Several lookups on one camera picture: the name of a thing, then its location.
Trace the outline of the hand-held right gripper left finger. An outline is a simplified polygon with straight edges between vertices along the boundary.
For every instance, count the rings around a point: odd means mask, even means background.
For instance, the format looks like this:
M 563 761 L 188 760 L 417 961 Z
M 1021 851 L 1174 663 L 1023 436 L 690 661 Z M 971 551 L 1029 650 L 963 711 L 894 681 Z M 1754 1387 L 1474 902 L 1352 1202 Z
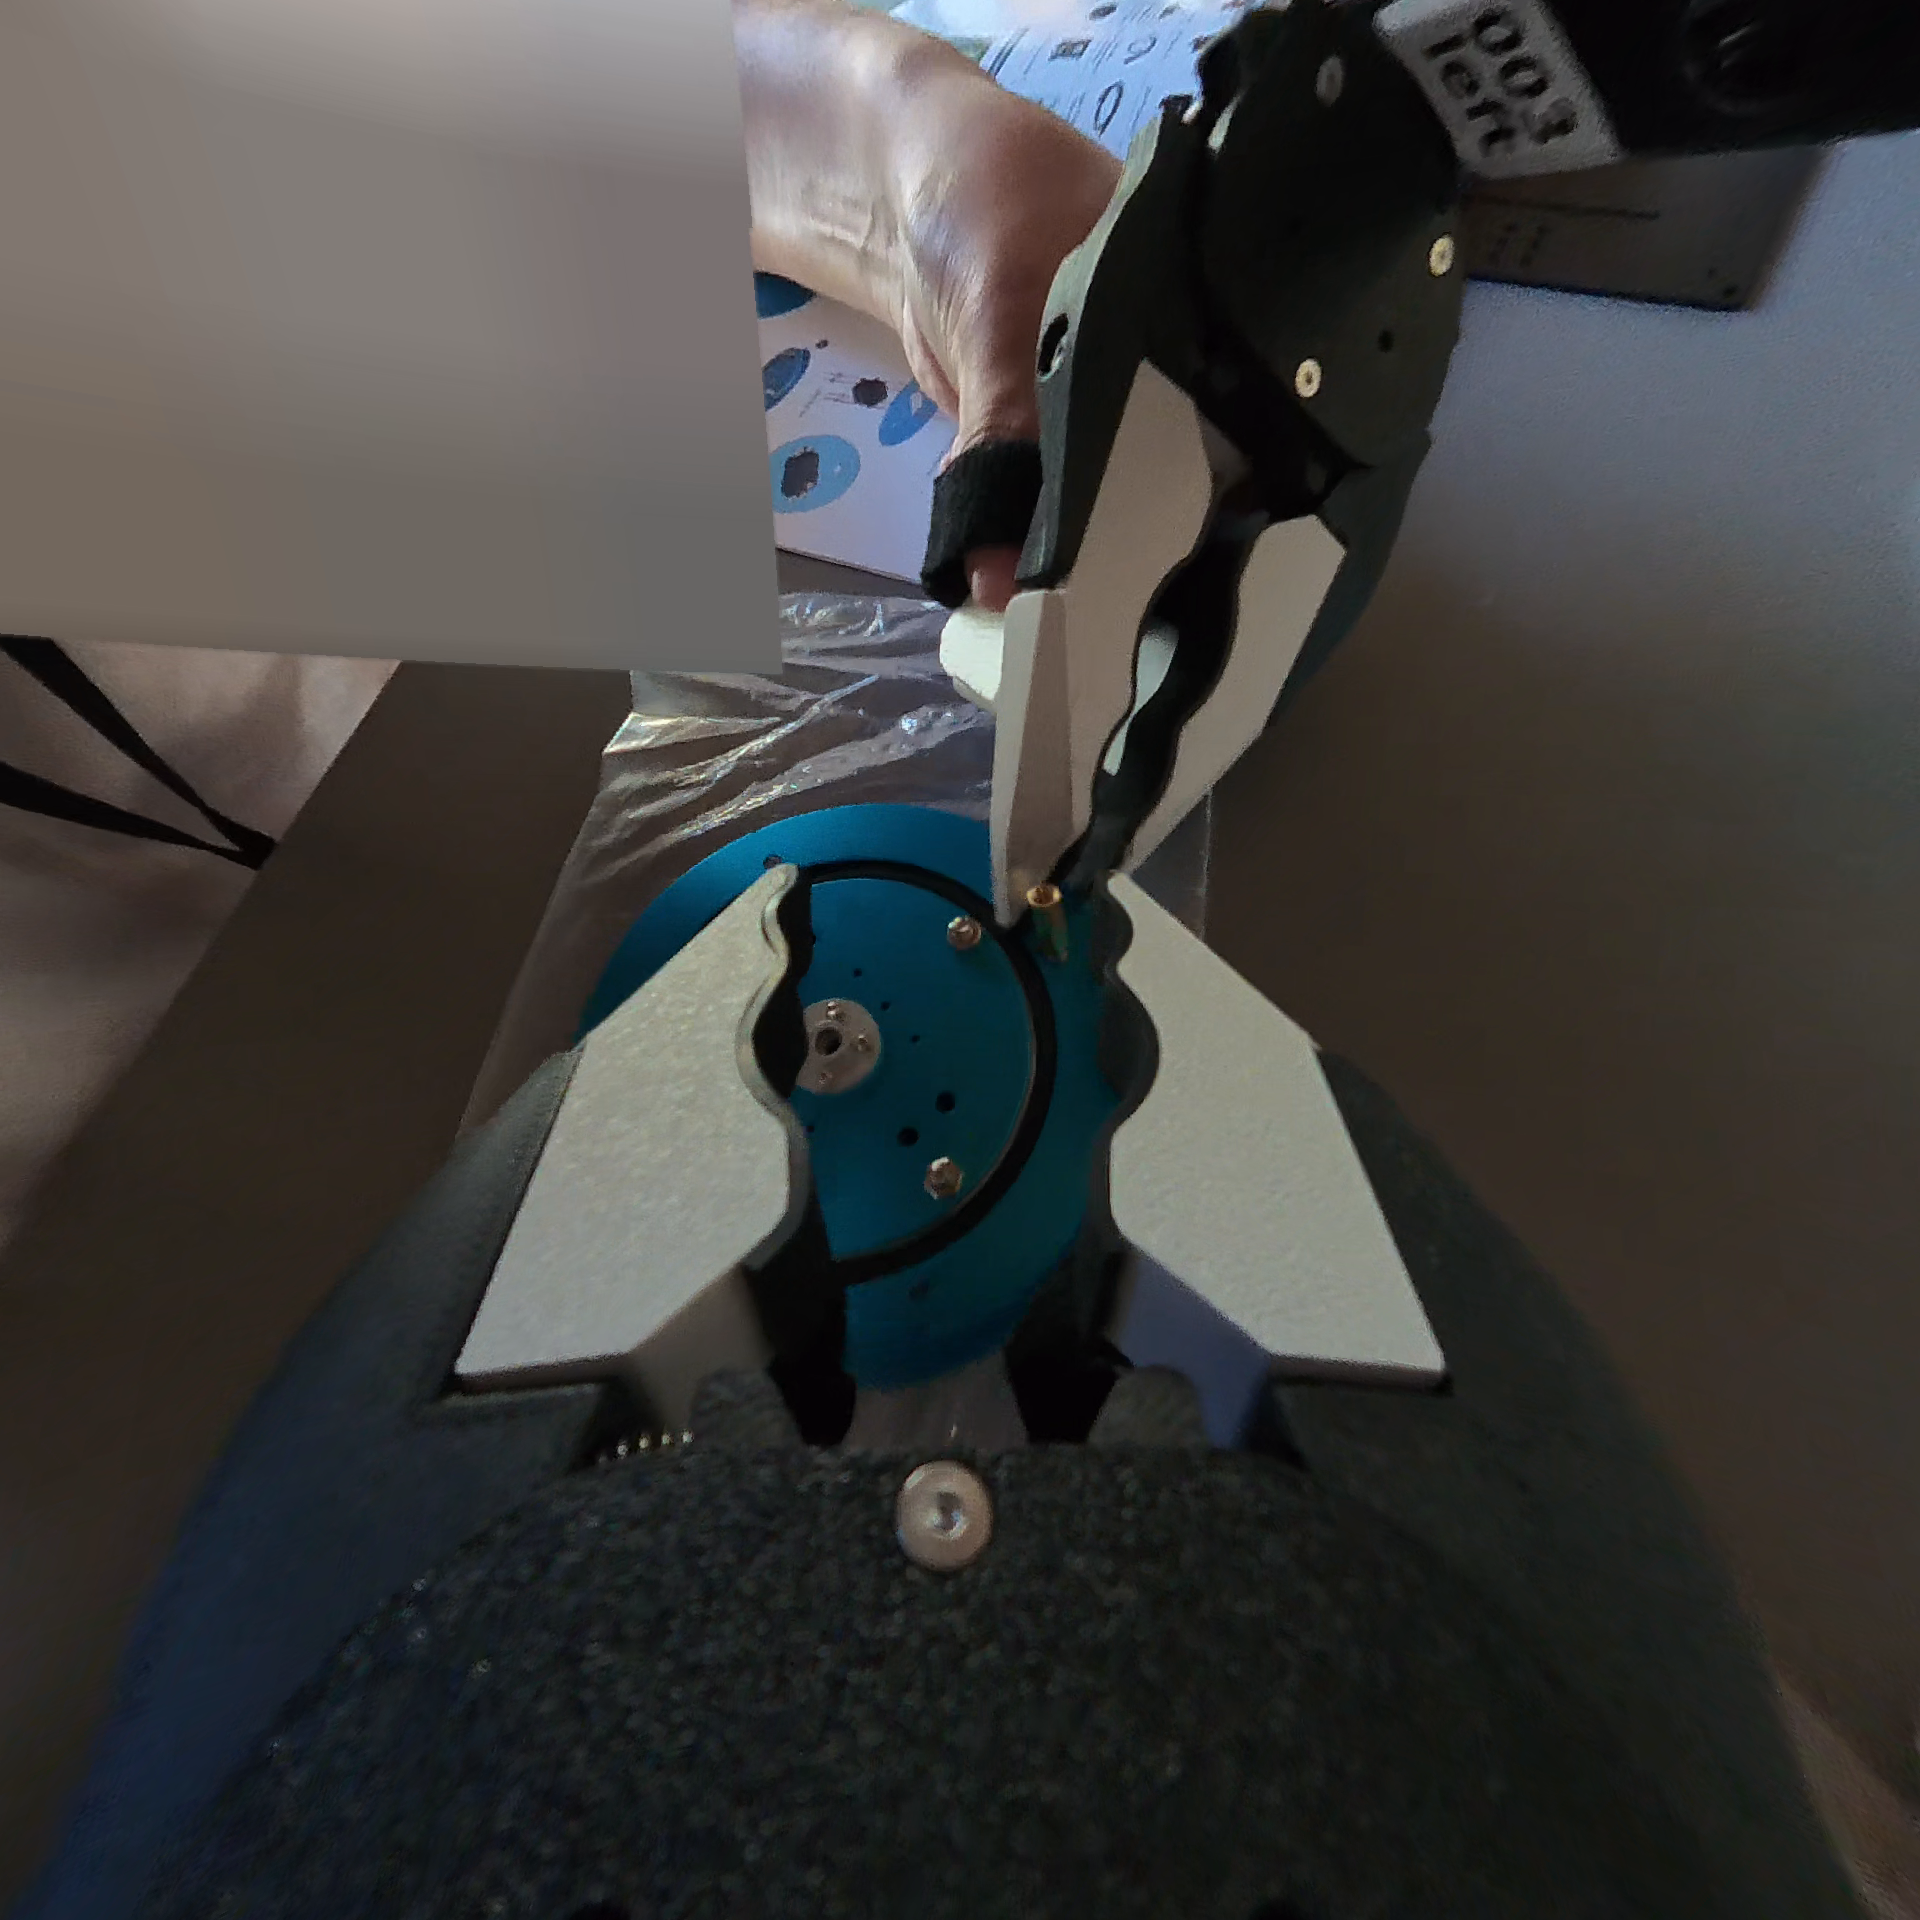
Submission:
M 717 1371 L 839 1372 L 840 1285 L 791 1106 L 810 956 L 809 883 L 770 867 L 577 1048 L 460 1385 L 618 1382 L 690 1429 Z

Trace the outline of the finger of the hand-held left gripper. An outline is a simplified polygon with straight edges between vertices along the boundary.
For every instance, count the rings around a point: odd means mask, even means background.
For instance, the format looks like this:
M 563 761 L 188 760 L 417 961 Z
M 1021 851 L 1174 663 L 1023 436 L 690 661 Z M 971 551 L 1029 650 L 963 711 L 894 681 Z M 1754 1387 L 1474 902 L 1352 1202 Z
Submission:
M 1104 873 L 1152 855 L 1260 737 L 1344 561 L 1316 516 L 1260 532 L 1230 516 L 1177 569 L 1102 763 Z
M 1141 366 L 1065 584 L 1017 595 L 1001 620 L 988 824 L 1003 926 L 1091 827 L 1095 777 L 1135 699 L 1141 621 L 1212 499 L 1192 400 Z

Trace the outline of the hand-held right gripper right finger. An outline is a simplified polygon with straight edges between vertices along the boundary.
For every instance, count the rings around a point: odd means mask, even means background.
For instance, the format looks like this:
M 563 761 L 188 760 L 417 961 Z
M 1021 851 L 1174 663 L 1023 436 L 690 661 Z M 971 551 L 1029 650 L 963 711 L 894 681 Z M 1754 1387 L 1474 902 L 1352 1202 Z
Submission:
M 1450 1364 L 1309 1036 L 1128 877 L 1093 894 L 1086 1211 L 1008 1361 L 1033 1437 L 1179 1374 L 1223 1450 L 1276 1444 L 1284 1383 L 1429 1392 Z

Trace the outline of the teal metal ring plate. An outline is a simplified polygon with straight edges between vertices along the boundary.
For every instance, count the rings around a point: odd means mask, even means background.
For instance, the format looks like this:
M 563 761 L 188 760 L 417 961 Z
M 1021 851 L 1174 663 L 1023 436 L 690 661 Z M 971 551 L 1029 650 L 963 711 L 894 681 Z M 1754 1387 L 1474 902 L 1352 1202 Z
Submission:
M 899 860 L 940 870 L 976 890 L 991 908 L 988 832 L 944 811 L 905 805 L 836 807 L 766 826 L 706 855 L 642 915 L 601 975 L 581 1034 L 660 968 L 762 873 L 829 860 Z M 1049 1277 L 1065 1262 L 1086 1211 L 1086 1176 L 1097 1124 L 1116 1098 L 1097 1069 L 1097 986 L 1091 959 L 1093 911 L 1067 902 L 1072 956 L 1043 959 L 1028 927 L 1018 936 L 1040 961 L 1059 1022 L 1059 1080 L 1012 1198 L 960 1245 L 876 1284 L 847 1285 L 845 1364 L 866 1387 L 905 1387 L 963 1369 L 1006 1347 Z

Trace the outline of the blue turntable bearing assembly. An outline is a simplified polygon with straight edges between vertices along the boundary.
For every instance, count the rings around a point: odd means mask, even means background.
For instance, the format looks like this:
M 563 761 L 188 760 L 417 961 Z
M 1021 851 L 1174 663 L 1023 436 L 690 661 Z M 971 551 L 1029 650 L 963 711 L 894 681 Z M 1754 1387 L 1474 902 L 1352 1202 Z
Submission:
M 960 878 L 899 860 L 810 864 L 809 1063 L 795 1109 L 845 1285 L 984 1229 L 1045 1140 L 1059 1022 L 1040 961 Z

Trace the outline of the grey desk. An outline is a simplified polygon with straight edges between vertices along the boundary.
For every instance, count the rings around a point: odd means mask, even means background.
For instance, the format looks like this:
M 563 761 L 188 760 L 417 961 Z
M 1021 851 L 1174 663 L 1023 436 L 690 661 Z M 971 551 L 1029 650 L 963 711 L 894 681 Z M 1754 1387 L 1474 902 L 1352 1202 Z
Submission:
M 1598 1332 L 1789 1681 L 1916 1798 L 1916 139 L 1763 305 L 1474 288 L 1208 936 Z M 188 1501 L 442 1165 L 608 674 L 394 671 L 5 1258 L 5 1905 Z

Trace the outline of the person's left hand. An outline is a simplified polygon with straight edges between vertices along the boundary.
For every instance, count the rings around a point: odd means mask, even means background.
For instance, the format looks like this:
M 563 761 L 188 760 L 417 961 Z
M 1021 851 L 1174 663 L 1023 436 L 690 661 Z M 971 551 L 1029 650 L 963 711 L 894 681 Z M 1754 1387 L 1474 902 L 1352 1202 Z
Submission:
M 1032 442 L 1056 271 L 1120 163 L 949 42 L 840 3 L 735 3 L 754 264 L 887 324 L 954 454 Z

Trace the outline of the assembly guide sheet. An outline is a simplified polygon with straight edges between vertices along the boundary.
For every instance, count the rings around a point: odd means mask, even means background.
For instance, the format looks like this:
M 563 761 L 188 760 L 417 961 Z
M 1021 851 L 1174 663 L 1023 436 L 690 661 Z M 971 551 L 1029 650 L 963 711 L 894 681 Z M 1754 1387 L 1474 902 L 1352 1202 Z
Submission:
M 961 48 L 1003 89 L 1124 157 L 1205 45 L 1248 4 L 912 3 L 890 16 Z M 953 420 L 897 335 L 782 275 L 756 275 L 762 402 L 782 551 L 916 582 Z

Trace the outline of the clear plastic bag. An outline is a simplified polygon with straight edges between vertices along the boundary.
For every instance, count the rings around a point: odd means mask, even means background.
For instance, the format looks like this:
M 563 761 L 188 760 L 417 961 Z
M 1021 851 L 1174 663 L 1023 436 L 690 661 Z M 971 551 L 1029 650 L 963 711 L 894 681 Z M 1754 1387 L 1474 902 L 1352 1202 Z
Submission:
M 681 1429 L 660 1429 L 618 1382 L 469 1389 L 454 1380 L 454 1364 L 558 1116 L 577 1048 L 602 1022 L 579 1032 L 587 998 L 613 951 L 664 890 L 737 839 L 836 807 L 923 807 L 987 826 L 993 723 L 940 673 L 935 623 L 929 609 L 899 598 L 797 595 L 782 604 L 784 661 L 775 674 L 635 679 L 635 711 L 611 743 L 611 773 L 583 830 L 583 849 L 575 854 L 575 866 L 585 874 L 563 883 L 583 895 L 585 913 L 601 916 L 596 932 L 579 936 L 575 979 L 561 970 L 551 979 L 557 1018 L 566 1022 L 570 1047 L 558 1059 L 558 1090 L 548 1101 L 551 1116 L 532 1123 L 524 1173 L 506 1225 L 492 1233 L 492 1251 L 482 1258 L 485 1274 L 450 1364 L 448 1387 L 465 1407 L 506 1411 L 561 1394 L 595 1396 L 602 1404 L 602 1450 L 646 1447 L 681 1434 Z M 804 1018 L 804 1065 L 810 1039 L 826 1054 L 840 1045 L 840 1013 L 829 1001 L 826 1015 L 829 1022 L 816 1038 Z M 768 1377 L 816 1444 L 853 1437 L 856 1444 L 896 1447 L 914 1417 L 929 1419 L 934 1404 L 954 1409 L 963 1450 L 1074 1443 L 1091 1430 L 1078 1439 L 1029 1433 L 1008 1361 L 1012 1340 L 921 1383 L 856 1383 L 845 1364 L 845 1294 L 843 1284 L 836 1374 L 822 1364 L 713 1374 Z

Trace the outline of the black perforated metal plate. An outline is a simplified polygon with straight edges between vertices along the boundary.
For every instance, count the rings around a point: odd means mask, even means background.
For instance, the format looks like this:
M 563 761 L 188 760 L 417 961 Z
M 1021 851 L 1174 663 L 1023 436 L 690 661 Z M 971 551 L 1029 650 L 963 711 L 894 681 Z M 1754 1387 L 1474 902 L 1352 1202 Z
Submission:
M 1462 210 L 1462 260 L 1484 282 L 1748 309 L 1822 168 L 1822 151 L 1789 149 L 1481 183 Z

